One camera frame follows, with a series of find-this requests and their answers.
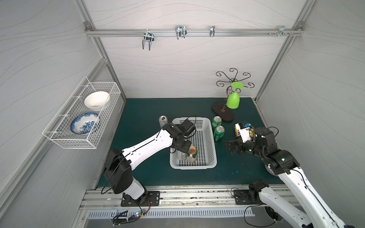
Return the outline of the green can front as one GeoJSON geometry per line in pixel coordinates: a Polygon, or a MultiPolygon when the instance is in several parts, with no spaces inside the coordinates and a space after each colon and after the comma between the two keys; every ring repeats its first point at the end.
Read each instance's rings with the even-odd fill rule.
{"type": "Polygon", "coordinates": [[[225,128],[222,125],[218,125],[214,130],[214,140],[219,141],[225,134],[225,128]]]}

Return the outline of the gold top green can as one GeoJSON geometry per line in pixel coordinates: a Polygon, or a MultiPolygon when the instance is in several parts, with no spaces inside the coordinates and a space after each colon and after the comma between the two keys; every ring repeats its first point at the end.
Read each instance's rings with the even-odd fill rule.
{"type": "Polygon", "coordinates": [[[195,146],[190,146],[188,154],[186,156],[187,161],[190,163],[196,162],[198,150],[195,146]]]}

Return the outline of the silver can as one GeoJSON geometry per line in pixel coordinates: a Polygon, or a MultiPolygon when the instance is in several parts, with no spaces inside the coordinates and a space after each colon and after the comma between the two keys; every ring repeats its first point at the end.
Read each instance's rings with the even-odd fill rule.
{"type": "Polygon", "coordinates": [[[179,161],[184,161],[186,159],[186,154],[185,153],[183,153],[181,151],[177,151],[176,153],[177,153],[177,159],[179,161]]]}
{"type": "Polygon", "coordinates": [[[166,116],[160,116],[159,119],[160,128],[168,124],[168,118],[166,116]]]}

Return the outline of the silver can front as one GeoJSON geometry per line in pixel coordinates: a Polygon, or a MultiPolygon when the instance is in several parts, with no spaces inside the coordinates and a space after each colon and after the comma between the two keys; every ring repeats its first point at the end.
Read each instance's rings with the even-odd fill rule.
{"type": "Polygon", "coordinates": [[[176,153],[177,153],[177,159],[179,161],[184,161],[186,159],[186,154],[185,153],[183,153],[181,151],[177,151],[176,153]]]}

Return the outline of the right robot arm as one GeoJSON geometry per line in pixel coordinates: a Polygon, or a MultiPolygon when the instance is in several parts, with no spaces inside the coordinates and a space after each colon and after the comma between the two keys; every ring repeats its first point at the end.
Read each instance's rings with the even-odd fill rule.
{"type": "Polygon", "coordinates": [[[304,211],[279,196],[268,184],[257,181],[249,185],[247,199],[254,205],[265,205],[268,214],[279,214],[294,228],[347,228],[321,198],[307,179],[294,156],[278,148],[275,134],[265,127],[254,128],[248,123],[236,128],[237,138],[224,145],[233,154],[259,157],[267,170],[279,177],[293,193],[304,211]]]}

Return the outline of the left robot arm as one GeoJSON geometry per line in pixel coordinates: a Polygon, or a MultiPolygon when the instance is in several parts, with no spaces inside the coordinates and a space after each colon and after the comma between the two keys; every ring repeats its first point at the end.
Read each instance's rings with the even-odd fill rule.
{"type": "Polygon", "coordinates": [[[165,148],[188,154],[192,145],[191,134],[195,130],[195,125],[188,119],[181,124],[168,123],[156,134],[134,146],[123,150],[112,149],[102,169],[110,189],[102,190],[101,193],[125,193],[134,200],[144,200],[147,190],[133,177],[133,171],[142,162],[165,148]]]}

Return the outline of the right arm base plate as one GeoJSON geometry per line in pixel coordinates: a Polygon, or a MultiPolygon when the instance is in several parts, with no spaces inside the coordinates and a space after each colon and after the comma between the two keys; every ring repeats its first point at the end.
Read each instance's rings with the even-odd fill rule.
{"type": "Polygon", "coordinates": [[[233,190],[232,195],[236,205],[256,204],[256,194],[253,190],[233,190]]]}

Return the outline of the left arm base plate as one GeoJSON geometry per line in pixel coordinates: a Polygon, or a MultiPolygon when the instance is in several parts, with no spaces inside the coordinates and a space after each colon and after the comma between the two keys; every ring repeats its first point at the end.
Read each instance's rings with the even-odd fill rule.
{"type": "Polygon", "coordinates": [[[157,207],[160,203],[160,191],[147,191],[140,198],[132,199],[123,193],[121,207],[157,207]]]}

